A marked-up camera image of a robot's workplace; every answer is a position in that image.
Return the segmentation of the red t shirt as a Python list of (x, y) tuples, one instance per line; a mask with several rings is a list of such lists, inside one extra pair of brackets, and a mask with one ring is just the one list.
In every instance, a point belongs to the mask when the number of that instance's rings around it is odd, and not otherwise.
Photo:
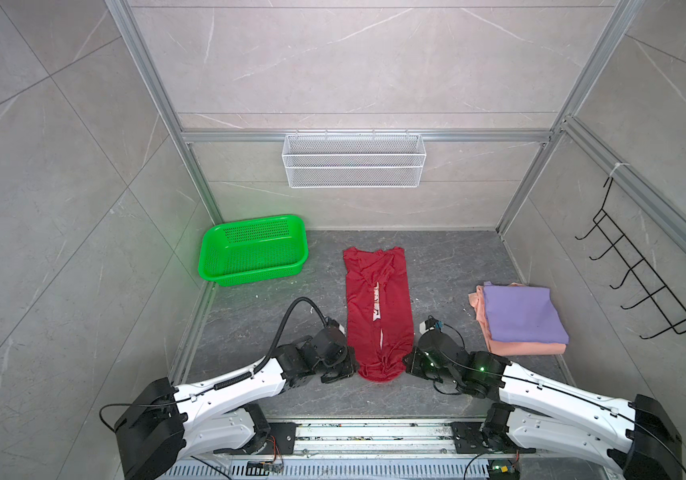
[(387, 383), (405, 371), (414, 344), (405, 251), (344, 251), (347, 341), (365, 380)]

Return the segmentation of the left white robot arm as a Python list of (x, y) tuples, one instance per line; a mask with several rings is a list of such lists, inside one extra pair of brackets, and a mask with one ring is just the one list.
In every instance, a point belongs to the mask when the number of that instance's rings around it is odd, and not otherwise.
[(112, 427), (123, 475), (156, 479), (186, 457), (254, 452), (270, 433), (258, 401), (314, 377), (323, 383), (349, 378), (358, 369), (353, 347), (317, 336), (278, 345), (255, 364), (207, 381), (154, 380)]

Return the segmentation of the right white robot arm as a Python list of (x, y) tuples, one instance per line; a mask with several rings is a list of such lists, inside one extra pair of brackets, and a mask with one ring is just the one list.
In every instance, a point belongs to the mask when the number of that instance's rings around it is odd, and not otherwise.
[(407, 373), (451, 381), (457, 393), (489, 399), (483, 444), (546, 450), (598, 464), (625, 479), (686, 479), (682, 438), (654, 398), (612, 398), (572, 387), (489, 352), (414, 348)]

